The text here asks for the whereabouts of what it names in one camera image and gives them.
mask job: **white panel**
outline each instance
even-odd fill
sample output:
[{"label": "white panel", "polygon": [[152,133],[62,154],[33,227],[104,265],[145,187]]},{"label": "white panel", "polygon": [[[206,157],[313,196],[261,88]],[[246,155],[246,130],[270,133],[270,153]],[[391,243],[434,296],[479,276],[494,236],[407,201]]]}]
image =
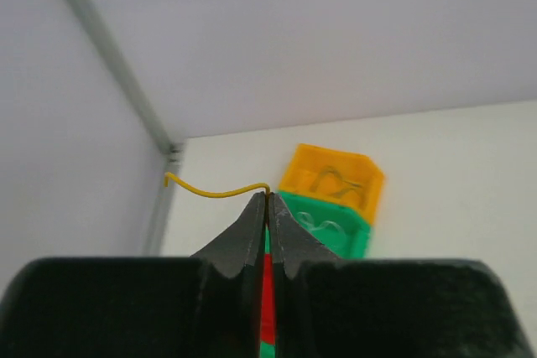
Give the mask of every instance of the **white panel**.
[{"label": "white panel", "polygon": [[164,159],[63,0],[0,0],[0,293],[50,255],[139,254]]},{"label": "white panel", "polygon": [[537,0],[96,0],[176,137],[537,97]]},{"label": "white panel", "polygon": [[[365,153],[387,176],[369,256],[483,260],[537,346],[536,127],[537,101],[529,101],[195,138],[180,174],[206,190],[276,188],[298,142]],[[250,197],[178,189],[163,253],[196,252]]]}]

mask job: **cable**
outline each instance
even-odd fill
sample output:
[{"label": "cable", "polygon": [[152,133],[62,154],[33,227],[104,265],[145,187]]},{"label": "cable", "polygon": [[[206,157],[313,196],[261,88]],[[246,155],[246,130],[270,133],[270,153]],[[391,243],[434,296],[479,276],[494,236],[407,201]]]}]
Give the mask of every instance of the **cable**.
[{"label": "cable", "polygon": [[187,184],[184,180],[179,179],[178,177],[173,175],[171,172],[167,172],[166,174],[164,174],[164,187],[168,187],[168,182],[170,179],[176,182],[179,186],[182,186],[183,188],[194,193],[195,195],[209,197],[211,199],[223,199],[224,197],[241,195],[242,193],[249,192],[250,190],[260,189],[260,188],[265,189],[267,197],[269,197],[269,194],[270,194],[270,186],[264,183],[250,184],[249,186],[244,186],[241,189],[230,190],[228,192],[221,192],[221,193],[220,192],[217,192],[217,193],[205,192],[204,190],[199,190],[195,188],[194,186]]}]

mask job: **red object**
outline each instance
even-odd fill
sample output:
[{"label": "red object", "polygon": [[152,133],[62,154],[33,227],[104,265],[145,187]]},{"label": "red object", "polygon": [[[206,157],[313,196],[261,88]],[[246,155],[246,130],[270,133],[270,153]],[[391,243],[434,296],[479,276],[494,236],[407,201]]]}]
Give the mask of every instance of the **red object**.
[{"label": "red object", "polygon": [[272,256],[270,253],[265,253],[263,293],[261,294],[261,340],[271,345],[276,344],[276,320],[274,318]]}]

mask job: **orange bin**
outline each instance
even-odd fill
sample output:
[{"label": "orange bin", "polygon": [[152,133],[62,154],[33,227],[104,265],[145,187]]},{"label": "orange bin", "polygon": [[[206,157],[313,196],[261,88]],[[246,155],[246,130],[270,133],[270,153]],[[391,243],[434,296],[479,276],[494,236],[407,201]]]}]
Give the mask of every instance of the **orange bin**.
[{"label": "orange bin", "polygon": [[299,144],[279,190],[354,209],[373,225],[384,174],[366,155]]}]

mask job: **gray wall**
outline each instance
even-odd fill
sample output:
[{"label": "gray wall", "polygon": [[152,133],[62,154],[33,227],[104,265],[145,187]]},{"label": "gray wall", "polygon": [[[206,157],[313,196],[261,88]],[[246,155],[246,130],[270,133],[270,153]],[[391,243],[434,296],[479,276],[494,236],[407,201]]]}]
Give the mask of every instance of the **gray wall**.
[{"label": "gray wall", "polygon": [[0,0],[0,293],[36,257],[139,254],[163,169],[63,0]]}]

